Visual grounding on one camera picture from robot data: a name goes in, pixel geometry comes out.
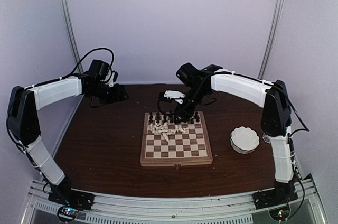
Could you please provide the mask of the wooden chess board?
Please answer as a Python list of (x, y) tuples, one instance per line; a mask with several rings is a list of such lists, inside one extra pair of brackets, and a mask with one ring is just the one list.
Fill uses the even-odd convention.
[(142, 167), (196, 166), (209, 165), (213, 162), (204, 114), (202, 123), (183, 125), (189, 129), (188, 135), (183, 135), (183, 139), (169, 143), (164, 140), (154, 140), (153, 135), (147, 139), (147, 126), (143, 125), (140, 152)]

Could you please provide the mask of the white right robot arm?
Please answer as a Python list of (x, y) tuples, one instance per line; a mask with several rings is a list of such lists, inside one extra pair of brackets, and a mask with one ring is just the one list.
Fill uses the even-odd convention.
[(263, 109), (261, 129), (270, 140), (275, 163), (275, 188), (270, 197), (274, 203), (283, 203), (293, 190), (295, 152), (291, 130), (292, 106), (285, 83), (254, 79), (213, 64), (198, 70), (186, 63), (178, 69), (176, 76), (189, 90), (184, 94), (167, 90), (164, 96), (177, 102), (174, 113), (181, 119), (190, 119), (196, 106), (213, 91), (234, 95)]

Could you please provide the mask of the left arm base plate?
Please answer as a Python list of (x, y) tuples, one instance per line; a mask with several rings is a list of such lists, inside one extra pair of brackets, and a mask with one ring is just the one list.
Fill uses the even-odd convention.
[(95, 195), (88, 192), (71, 190), (70, 196), (52, 191), (48, 200), (65, 206), (70, 206), (78, 210), (91, 210)]

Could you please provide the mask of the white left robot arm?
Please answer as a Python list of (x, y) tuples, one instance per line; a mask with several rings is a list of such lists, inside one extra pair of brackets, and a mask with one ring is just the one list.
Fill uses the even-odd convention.
[(65, 205), (74, 203), (76, 193), (71, 189), (70, 179), (44, 144), (39, 111), (56, 102), (82, 95), (97, 97), (101, 105), (129, 98), (123, 85), (104, 82), (89, 74), (78, 74), (28, 87), (14, 87), (6, 115), (7, 130), (16, 140), (18, 148), (42, 173), (55, 190), (55, 196)]

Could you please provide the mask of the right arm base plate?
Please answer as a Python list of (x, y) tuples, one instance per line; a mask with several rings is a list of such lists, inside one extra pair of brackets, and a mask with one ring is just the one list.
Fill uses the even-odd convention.
[(274, 206), (287, 204), (290, 201), (298, 199), (295, 191), (285, 194), (283, 191), (270, 189), (266, 191), (258, 191), (252, 195), (253, 202), (257, 210), (263, 208), (271, 208)]

